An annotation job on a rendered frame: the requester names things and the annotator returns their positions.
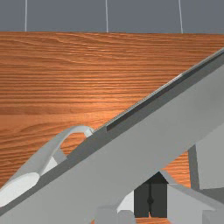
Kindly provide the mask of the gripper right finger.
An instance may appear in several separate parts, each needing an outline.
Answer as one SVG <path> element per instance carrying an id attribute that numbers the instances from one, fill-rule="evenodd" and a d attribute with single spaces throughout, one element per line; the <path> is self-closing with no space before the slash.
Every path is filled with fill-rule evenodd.
<path id="1" fill-rule="evenodd" d="M 166 171 L 150 178 L 150 197 L 150 215 L 171 224 L 208 224 L 203 213 L 217 210 L 214 199 L 178 184 Z"/>

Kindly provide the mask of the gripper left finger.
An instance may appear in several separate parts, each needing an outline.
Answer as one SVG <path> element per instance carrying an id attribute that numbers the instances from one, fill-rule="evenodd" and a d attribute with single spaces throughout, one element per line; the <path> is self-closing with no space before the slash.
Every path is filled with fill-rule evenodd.
<path id="1" fill-rule="evenodd" d="M 94 224 L 137 224 L 136 217 L 149 215 L 150 184 L 146 180 L 114 205 L 100 206 Z"/>

